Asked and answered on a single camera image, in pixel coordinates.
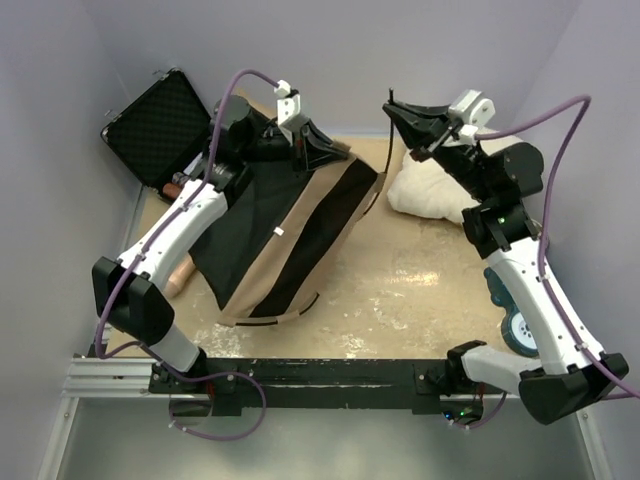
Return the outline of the beige fabric pet tent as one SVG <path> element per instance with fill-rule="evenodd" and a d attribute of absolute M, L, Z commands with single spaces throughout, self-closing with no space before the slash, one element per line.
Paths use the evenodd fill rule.
<path fill-rule="evenodd" d="M 303 315 L 385 181 L 349 159 L 279 179 L 264 166 L 223 218 L 189 250 L 225 326 L 267 326 Z"/>

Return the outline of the black tent pole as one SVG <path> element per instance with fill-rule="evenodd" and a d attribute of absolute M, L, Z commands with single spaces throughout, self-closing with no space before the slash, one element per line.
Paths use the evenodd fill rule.
<path fill-rule="evenodd" d="M 388 89 L 388 98 L 387 98 L 387 102 L 385 103 L 385 105 L 393 105 L 394 103 L 394 89 L 392 87 L 389 87 Z M 383 173 L 385 174 L 385 176 L 388 175 L 390 166 L 391 166 L 391 160 L 392 160 L 392 156 L 393 156 L 393 149 L 394 149 L 394 135 L 395 134 L 395 127 L 394 127 L 394 123 L 393 121 L 390 119 L 389 120 L 389 135 L 388 135 L 388 148 L 387 148 L 387 157 L 386 157 L 386 162 L 385 162 L 385 166 L 384 166 L 384 170 Z"/>

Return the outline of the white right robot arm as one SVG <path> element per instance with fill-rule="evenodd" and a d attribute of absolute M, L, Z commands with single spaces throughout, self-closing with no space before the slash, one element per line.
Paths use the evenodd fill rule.
<path fill-rule="evenodd" d="M 383 110 L 413 160 L 435 161 L 477 201 L 462 212 L 466 238 L 506 287 L 538 350 L 537 360 L 529 361 L 482 341 L 454 347 L 445 360 L 444 394 L 487 384 L 518 395 L 543 425 L 604 400 L 629 366 L 581 322 L 547 262 L 547 226 L 536 225 L 523 203 L 551 190 L 552 182 L 542 178 L 542 153 L 522 140 L 487 153 L 485 141 L 506 135 L 480 132 L 494 108 L 476 91 L 437 107 L 389 99 Z"/>

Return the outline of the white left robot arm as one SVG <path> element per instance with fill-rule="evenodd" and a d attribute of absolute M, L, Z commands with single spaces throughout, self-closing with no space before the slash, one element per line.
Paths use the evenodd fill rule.
<path fill-rule="evenodd" d="M 103 345 L 104 327 L 111 324 L 130 335 L 133 345 L 167 364 L 183 391 L 196 392 L 205 385 L 205 355 L 175 325 L 164 288 L 201 235 L 251 184 L 253 167 L 264 166 L 283 179 L 349 159 L 349 147 L 326 136 L 304 115 L 297 118 L 301 124 L 292 132 L 280 118 L 268 118 L 242 96 L 218 102 L 202 152 L 203 178 L 188 179 L 137 243 L 114 260 L 99 258 L 92 268 L 99 316 L 95 351 L 100 359 L 111 356 Z"/>

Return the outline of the white fluffy pillow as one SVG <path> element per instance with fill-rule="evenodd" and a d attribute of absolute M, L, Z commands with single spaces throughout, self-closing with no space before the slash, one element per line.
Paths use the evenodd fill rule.
<path fill-rule="evenodd" d="M 415 161 L 409 150 L 387 191 L 387 200 L 396 212 L 458 226 L 463 223 L 462 211 L 478 205 L 437 162 Z"/>

